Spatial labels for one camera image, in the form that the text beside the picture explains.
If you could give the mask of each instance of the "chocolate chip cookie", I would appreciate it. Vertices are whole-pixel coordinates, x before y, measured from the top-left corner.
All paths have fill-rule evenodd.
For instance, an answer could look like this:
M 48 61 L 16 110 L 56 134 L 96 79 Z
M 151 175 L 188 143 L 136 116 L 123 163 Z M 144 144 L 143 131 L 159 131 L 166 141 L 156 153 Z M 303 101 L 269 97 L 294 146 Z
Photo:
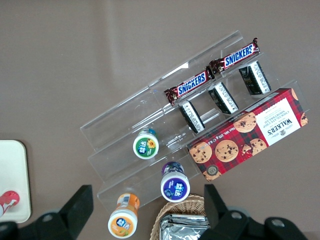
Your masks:
M 291 88 L 291 94 L 292 94 L 292 96 L 293 96 L 293 98 L 295 100 L 297 100 L 297 101 L 299 100 L 298 97 L 297 97 L 297 94 L 296 94 L 296 92 L 295 92 L 295 90 L 293 88 Z
M 197 164 L 203 164 L 211 158 L 212 149 L 206 142 L 200 142 L 194 145 L 189 153 Z
M 218 143 L 214 152 L 217 159 L 219 159 L 221 162 L 227 163 L 237 157 L 239 148 L 234 141 L 223 140 Z
M 233 125 L 238 132 L 248 133 L 257 125 L 256 115 L 253 112 L 248 112 L 234 120 Z
M 308 118 L 306 117 L 306 113 L 304 112 L 304 113 L 301 115 L 301 118 L 300 118 L 301 126 L 307 125 L 308 122 L 309 122 L 309 121 L 308 121 Z
M 267 144 L 260 138 L 255 138 L 250 141 L 252 147 L 252 156 L 260 153 L 267 148 Z
M 221 172 L 217 172 L 215 175 L 211 176 L 210 174 L 208 174 L 206 171 L 203 173 L 205 179 L 209 182 L 209 181 L 212 181 L 218 177 L 220 177 L 222 174 Z
M 252 147 L 248 146 L 247 144 L 245 144 L 242 148 L 242 154 L 246 154 L 248 153 L 250 150 L 252 150 Z

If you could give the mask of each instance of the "wicker basket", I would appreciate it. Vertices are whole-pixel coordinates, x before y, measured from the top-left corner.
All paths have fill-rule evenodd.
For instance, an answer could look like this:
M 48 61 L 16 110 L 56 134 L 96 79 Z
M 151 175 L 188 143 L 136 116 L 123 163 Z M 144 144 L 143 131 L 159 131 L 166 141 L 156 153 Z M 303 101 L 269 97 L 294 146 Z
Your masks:
M 160 220 L 166 214 L 185 214 L 205 216 L 204 198 L 198 195 L 190 194 L 184 201 L 173 203 L 168 202 L 159 212 L 153 225 L 150 240 L 159 240 Z

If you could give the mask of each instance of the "candy bar wrapper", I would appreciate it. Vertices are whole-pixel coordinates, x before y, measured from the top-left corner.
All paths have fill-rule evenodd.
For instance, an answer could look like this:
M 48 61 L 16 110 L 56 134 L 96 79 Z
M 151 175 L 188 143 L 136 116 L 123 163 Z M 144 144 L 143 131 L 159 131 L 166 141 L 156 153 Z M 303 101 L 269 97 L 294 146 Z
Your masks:
M 207 66 L 205 71 L 190 77 L 186 81 L 180 83 L 178 86 L 174 86 L 165 90 L 164 93 L 169 103 L 174 105 L 177 99 L 180 99 L 184 95 L 194 91 L 201 85 L 207 83 L 211 79 L 214 79 L 214 77 L 215 76 L 212 74 L 210 68 Z
M 253 41 L 241 48 L 240 50 L 233 52 L 223 58 L 218 58 L 209 63 L 209 66 L 213 74 L 220 74 L 221 72 L 227 70 L 233 65 L 242 62 L 245 59 L 248 59 L 256 54 L 260 53 L 258 47 L 258 39 L 254 38 Z

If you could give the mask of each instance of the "gray tabletop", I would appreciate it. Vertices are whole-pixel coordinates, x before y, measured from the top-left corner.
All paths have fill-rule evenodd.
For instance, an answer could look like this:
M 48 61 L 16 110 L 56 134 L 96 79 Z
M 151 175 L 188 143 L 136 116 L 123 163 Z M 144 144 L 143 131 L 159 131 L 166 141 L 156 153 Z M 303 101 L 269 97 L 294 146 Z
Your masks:
M 78 239 L 113 239 L 95 197 L 102 181 L 80 127 L 240 30 L 259 38 L 281 85 L 296 79 L 309 124 L 214 180 L 227 205 L 257 221 L 280 216 L 320 238 L 319 0 L 1 1 L 0 138 L 27 149 L 32 215 L 92 184 L 94 211 Z M 206 180 L 191 180 L 203 195 Z M 131 239 L 149 239 L 166 201 L 139 210 Z

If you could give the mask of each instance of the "red object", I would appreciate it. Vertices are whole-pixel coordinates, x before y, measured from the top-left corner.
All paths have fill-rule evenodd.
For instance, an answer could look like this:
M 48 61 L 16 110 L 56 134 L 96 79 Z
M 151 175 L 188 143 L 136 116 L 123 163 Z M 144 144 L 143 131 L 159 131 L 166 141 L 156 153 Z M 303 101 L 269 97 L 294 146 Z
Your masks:
M 0 217 L 5 214 L 9 208 L 17 205 L 19 201 L 19 194 L 15 191 L 6 191 L 2 196 L 0 196 Z
M 211 181 L 307 123 L 293 89 L 280 88 L 187 147 Z

